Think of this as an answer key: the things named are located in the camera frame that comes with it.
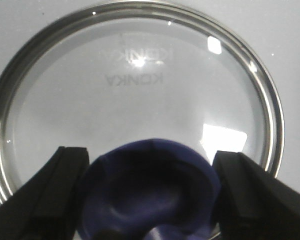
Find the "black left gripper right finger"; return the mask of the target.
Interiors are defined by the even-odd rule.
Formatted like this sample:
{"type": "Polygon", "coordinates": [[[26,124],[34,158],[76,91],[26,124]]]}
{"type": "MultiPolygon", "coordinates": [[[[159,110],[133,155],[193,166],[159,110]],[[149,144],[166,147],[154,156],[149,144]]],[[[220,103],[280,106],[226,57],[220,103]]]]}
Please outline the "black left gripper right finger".
{"type": "Polygon", "coordinates": [[[223,240],[300,240],[300,193],[239,152],[213,161],[221,190],[214,217],[223,240]]]}

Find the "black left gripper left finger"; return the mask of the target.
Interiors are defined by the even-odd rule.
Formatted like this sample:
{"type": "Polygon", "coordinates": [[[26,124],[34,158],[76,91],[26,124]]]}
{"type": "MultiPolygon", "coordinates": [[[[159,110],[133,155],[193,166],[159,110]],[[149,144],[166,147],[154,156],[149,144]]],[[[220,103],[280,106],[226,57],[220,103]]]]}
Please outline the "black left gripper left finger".
{"type": "Polygon", "coordinates": [[[0,240],[71,240],[78,218],[80,178],[89,166],[83,147],[59,147],[47,163],[0,206],[0,240]]]}

